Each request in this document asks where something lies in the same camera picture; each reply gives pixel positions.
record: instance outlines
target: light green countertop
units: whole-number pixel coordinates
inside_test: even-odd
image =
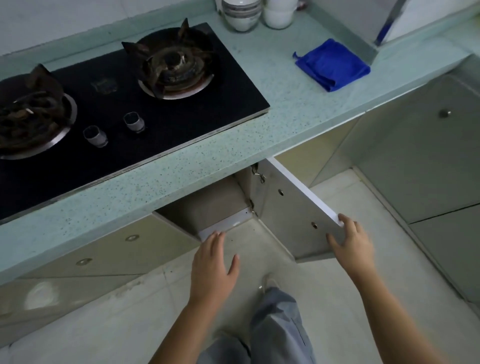
[[[452,38],[436,36],[380,54],[370,75],[327,93],[292,59],[294,51],[303,55],[332,37],[307,13],[298,13],[285,30],[260,24],[246,34],[226,29],[213,12],[189,21],[210,24],[270,111],[1,225],[0,284],[421,85],[472,53]],[[120,47],[114,42],[46,66],[55,69]]]

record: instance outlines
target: open cabinet door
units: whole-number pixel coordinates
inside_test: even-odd
[[[252,169],[250,199],[262,223],[287,248],[298,263],[333,257],[325,238],[344,240],[337,214],[275,158]]]

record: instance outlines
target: gas stove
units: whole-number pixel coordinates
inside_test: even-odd
[[[210,26],[192,29],[208,40],[207,55],[170,45],[159,60],[159,49],[150,45],[149,52],[132,57],[128,43],[123,50],[51,73],[74,100],[76,118],[48,149],[23,159],[0,159],[0,223],[268,111],[268,102]],[[195,78],[185,81],[175,72],[181,67]],[[143,127],[128,125],[132,117]],[[92,127],[104,136],[97,146],[87,140],[95,136]]]

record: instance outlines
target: stainless steel trim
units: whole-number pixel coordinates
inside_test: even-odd
[[[39,154],[41,152],[46,151],[47,149],[53,147],[56,143],[58,143],[60,140],[63,139],[65,135],[70,131],[72,128],[73,124],[75,123],[75,120],[77,119],[77,104],[75,100],[67,95],[63,94],[65,98],[70,102],[71,108],[72,108],[72,114],[70,115],[70,122],[67,126],[65,126],[60,133],[57,134],[52,140],[46,142],[45,144],[38,146],[36,148],[29,149],[27,151],[17,153],[17,154],[8,154],[8,155],[0,155],[0,159],[7,159],[7,160],[16,160],[16,159],[23,159],[23,158],[28,158],[32,157],[36,154]]]
[[[224,131],[224,130],[233,128],[234,126],[240,125],[240,124],[242,124],[243,122],[246,122],[246,121],[251,120],[251,119],[255,119],[255,118],[259,117],[260,115],[265,114],[265,113],[268,112],[269,110],[270,110],[270,108],[266,108],[266,109],[264,109],[264,110],[262,110],[262,111],[259,111],[259,112],[255,113],[255,114],[253,114],[253,115],[247,116],[246,118],[240,119],[240,120],[235,121],[235,122],[233,122],[233,123],[231,123],[231,124],[229,124],[229,125],[226,125],[226,126],[223,126],[223,127],[219,128],[219,129],[213,130],[212,132],[209,132],[209,133],[207,133],[207,134],[205,134],[205,135],[199,136],[198,138],[195,138],[195,139],[192,139],[192,140],[190,140],[190,141],[188,141],[188,142],[186,142],[186,143],[180,144],[179,146],[176,146],[176,147],[173,147],[173,148],[171,148],[171,149],[169,149],[169,150],[166,150],[165,152],[159,153],[159,154],[157,154],[157,155],[155,155],[155,156],[152,156],[152,157],[150,157],[150,158],[147,158],[147,159],[145,159],[145,160],[142,160],[141,162],[135,163],[135,164],[133,164],[133,165],[131,165],[131,166],[129,166],[129,167],[126,167],[126,168],[124,168],[124,169],[122,169],[122,170],[118,170],[118,171],[116,171],[116,172],[114,172],[114,173],[112,173],[112,174],[109,174],[108,176],[102,177],[102,178],[100,178],[100,179],[98,179],[98,180],[96,180],[96,181],[87,183],[86,185],[83,185],[83,186],[81,186],[81,187],[78,187],[78,188],[76,188],[76,189],[74,189],[74,190],[71,190],[71,191],[69,191],[69,192],[67,192],[67,193],[61,194],[60,196],[57,196],[57,197],[55,197],[55,198],[52,198],[51,200],[48,200],[48,201],[46,201],[46,202],[43,202],[43,203],[41,203],[41,204],[38,204],[38,205],[33,206],[33,207],[31,207],[31,208],[28,208],[27,210],[18,212],[18,213],[16,213],[16,214],[12,215],[12,216],[9,216],[9,217],[7,217],[7,218],[4,218],[4,219],[0,220],[0,225],[3,225],[3,224],[5,224],[5,223],[7,223],[7,222],[9,222],[9,221],[15,220],[16,218],[19,218],[19,217],[21,217],[21,216],[23,216],[23,215],[26,215],[26,214],[30,213],[30,212],[39,210],[39,209],[41,209],[42,207],[51,205],[51,204],[53,204],[53,203],[55,203],[55,202],[57,202],[57,201],[59,201],[59,200],[61,200],[61,199],[64,199],[64,198],[66,198],[66,197],[68,197],[68,196],[71,196],[71,195],[73,195],[73,194],[75,194],[75,193],[77,193],[77,192],[83,191],[83,190],[87,189],[88,187],[92,187],[92,186],[94,186],[94,185],[96,185],[96,184],[99,184],[99,183],[101,183],[101,182],[103,182],[103,181],[109,180],[110,178],[116,177],[116,176],[118,176],[118,175],[120,175],[120,174],[122,174],[122,173],[124,173],[124,172],[127,172],[127,171],[129,171],[129,170],[132,170],[132,169],[134,169],[134,168],[137,168],[137,167],[139,167],[139,166],[141,166],[141,165],[143,165],[143,164],[145,164],[145,163],[151,162],[152,160],[155,160],[155,159],[158,159],[158,158],[160,158],[160,157],[166,156],[167,154],[170,154],[170,153],[175,152],[175,151],[177,151],[177,150],[179,150],[179,149],[182,149],[182,148],[184,148],[184,147],[186,147],[186,146],[189,146],[189,145],[191,145],[191,144],[194,144],[194,143],[196,143],[196,142],[199,142],[199,141],[201,141],[201,140],[203,140],[203,139],[206,139],[206,138],[208,138],[208,137],[210,137],[210,136],[212,136],[212,135],[218,134],[218,133],[220,133],[220,132],[222,132],[222,131]]]
[[[214,75],[210,75],[208,76],[207,78],[205,78],[205,81],[203,81],[203,83],[201,83],[197,88],[194,88],[193,90],[190,90],[188,92],[185,92],[184,94],[177,94],[177,95],[165,95],[163,96],[163,99],[164,100],[180,100],[181,98],[186,98],[186,97],[189,97],[189,96],[192,96],[192,95],[195,95],[197,93],[199,93],[200,91],[202,91],[205,87],[207,87],[210,82],[212,82],[212,79],[213,79],[213,76]],[[144,92],[146,92],[147,94],[149,94],[151,97],[155,97],[155,95],[153,94],[152,91],[150,91],[146,86],[145,84],[140,81],[140,80],[137,80],[138,84],[140,85],[140,88],[142,90],[144,90]]]

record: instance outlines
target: gray pants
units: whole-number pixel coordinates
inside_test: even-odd
[[[316,364],[297,302],[278,288],[263,296],[250,331],[251,352],[239,339],[224,336],[200,354],[197,364]]]

